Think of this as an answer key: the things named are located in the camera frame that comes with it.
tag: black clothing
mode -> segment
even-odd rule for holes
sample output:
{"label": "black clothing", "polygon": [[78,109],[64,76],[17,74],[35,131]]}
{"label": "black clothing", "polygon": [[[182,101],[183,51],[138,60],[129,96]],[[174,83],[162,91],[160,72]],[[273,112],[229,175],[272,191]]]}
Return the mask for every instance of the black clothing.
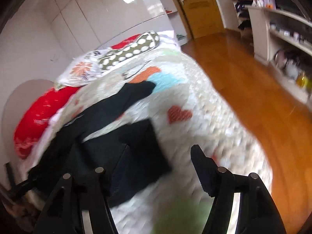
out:
{"label": "black clothing", "polygon": [[244,11],[245,10],[245,5],[252,5],[253,1],[252,0],[241,0],[235,4],[235,9],[236,12]]}
{"label": "black clothing", "polygon": [[250,16],[249,16],[249,12],[248,11],[242,11],[239,15],[238,15],[239,18],[248,18],[250,19]]}
{"label": "black clothing", "polygon": [[103,167],[110,182],[110,206],[119,205],[171,169],[163,157],[149,120],[124,125],[82,143],[91,133],[116,120],[155,84],[126,83],[115,95],[84,110],[56,134],[39,164],[29,171],[46,198],[64,173],[84,175]]}
{"label": "black clothing", "polygon": [[244,21],[238,26],[238,29],[243,31],[245,28],[251,28],[251,27],[252,27],[252,23],[250,22],[250,20],[244,20]]}

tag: red heart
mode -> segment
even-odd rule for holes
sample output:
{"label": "red heart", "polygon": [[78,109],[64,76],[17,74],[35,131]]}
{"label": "red heart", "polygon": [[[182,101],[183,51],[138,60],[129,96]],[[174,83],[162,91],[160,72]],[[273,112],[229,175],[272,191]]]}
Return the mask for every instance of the red heart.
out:
{"label": "red heart", "polygon": [[168,120],[169,124],[172,124],[177,121],[185,121],[190,119],[193,116],[191,110],[183,110],[177,105],[173,105],[168,110]]}
{"label": "red heart", "polygon": [[215,153],[212,154],[211,158],[213,159],[213,161],[215,161],[216,165],[219,166],[219,161],[218,161],[218,158],[216,157]]}
{"label": "red heart", "polygon": [[74,112],[74,114],[71,116],[71,118],[75,118],[78,114],[82,112],[83,106],[79,107],[77,111]]}

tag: door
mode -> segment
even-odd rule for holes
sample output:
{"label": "door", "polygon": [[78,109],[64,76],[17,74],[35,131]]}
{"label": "door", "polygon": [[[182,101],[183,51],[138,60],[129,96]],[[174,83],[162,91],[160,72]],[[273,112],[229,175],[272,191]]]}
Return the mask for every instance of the door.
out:
{"label": "door", "polygon": [[179,0],[195,39],[223,31],[216,0]]}

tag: white shelf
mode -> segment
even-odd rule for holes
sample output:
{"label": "white shelf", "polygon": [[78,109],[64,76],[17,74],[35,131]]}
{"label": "white shelf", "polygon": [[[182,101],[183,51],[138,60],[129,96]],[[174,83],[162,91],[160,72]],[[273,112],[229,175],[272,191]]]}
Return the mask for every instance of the white shelf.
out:
{"label": "white shelf", "polygon": [[188,42],[188,38],[184,36],[184,38],[180,39],[178,42],[180,46],[183,46],[184,44]]}
{"label": "white shelf", "polygon": [[175,13],[177,13],[177,11],[169,12],[169,13],[167,13],[167,15],[171,15],[171,14],[175,14]]}
{"label": "white shelf", "polygon": [[310,99],[307,102],[307,106],[310,109],[310,111],[312,112],[312,96],[310,97]]}
{"label": "white shelf", "polygon": [[276,30],[271,30],[271,29],[270,29],[270,32],[271,32],[271,34],[273,34],[273,35],[279,37],[279,38],[282,39],[282,40],[285,40],[285,41],[288,42],[289,44],[292,44],[293,46],[295,46],[295,47],[301,49],[302,51],[304,51],[304,52],[306,52],[307,54],[309,54],[309,55],[312,56],[312,50],[309,49],[309,48],[307,48],[306,46],[300,44],[299,42],[294,41],[294,38],[293,38],[293,37],[285,36],[285,35],[279,33],[279,32],[276,31]]}
{"label": "white shelf", "polygon": [[284,10],[279,10],[279,9],[269,9],[269,8],[264,8],[264,7],[256,7],[256,6],[250,6],[250,5],[245,5],[245,8],[252,9],[252,10],[264,10],[264,11],[269,11],[272,13],[277,13],[280,15],[284,15],[286,17],[296,19],[296,20],[306,24],[307,26],[312,27],[312,22],[310,22],[310,21],[306,20],[305,18],[298,16],[294,13],[291,13],[289,11],[284,11]]}
{"label": "white shelf", "polygon": [[306,24],[307,26],[312,27],[312,22],[310,22],[310,21],[306,20],[305,18],[298,16],[294,13],[284,11],[284,10],[278,10],[278,9],[276,9],[276,10],[268,9],[268,8],[263,8],[263,9],[266,11],[272,12],[272,13],[277,13],[277,14],[281,14],[281,15],[296,19],[296,20]]}
{"label": "white shelf", "polygon": [[268,68],[272,71],[276,80],[280,85],[288,91],[295,99],[299,100],[301,103],[306,104],[308,101],[308,92],[305,89],[297,86],[294,80],[287,78],[276,66],[274,61],[271,61]]}

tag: bedspread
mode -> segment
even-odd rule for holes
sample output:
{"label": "bedspread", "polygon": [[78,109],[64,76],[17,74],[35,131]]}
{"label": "bedspread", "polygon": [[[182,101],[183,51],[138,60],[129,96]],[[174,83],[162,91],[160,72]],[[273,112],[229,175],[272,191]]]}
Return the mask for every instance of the bedspread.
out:
{"label": "bedspread", "polygon": [[[258,141],[240,124],[199,65],[175,49],[141,54],[82,88],[65,106],[45,148],[62,125],[82,110],[116,94],[124,83],[142,80],[156,84],[153,93],[85,139],[150,118],[173,167],[171,174],[111,209],[120,234],[202,232],[213,198],[202,190],[192,165],[190,148],[194,144],[232,173],[258,173],[270,191],[272,170]],[[235,194],[228,233],[235,232],[238,210],[239,194]]]}

